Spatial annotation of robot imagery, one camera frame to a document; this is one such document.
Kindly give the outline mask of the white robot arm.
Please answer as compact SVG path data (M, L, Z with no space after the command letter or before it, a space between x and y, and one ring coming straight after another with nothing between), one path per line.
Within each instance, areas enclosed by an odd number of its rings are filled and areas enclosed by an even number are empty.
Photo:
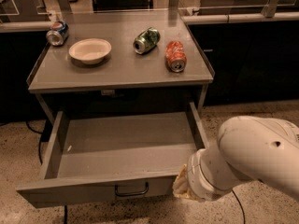
M216 201L253 180L299 201L299 127L285 119L238 116L217 144L193 153L173 184L177 198Z

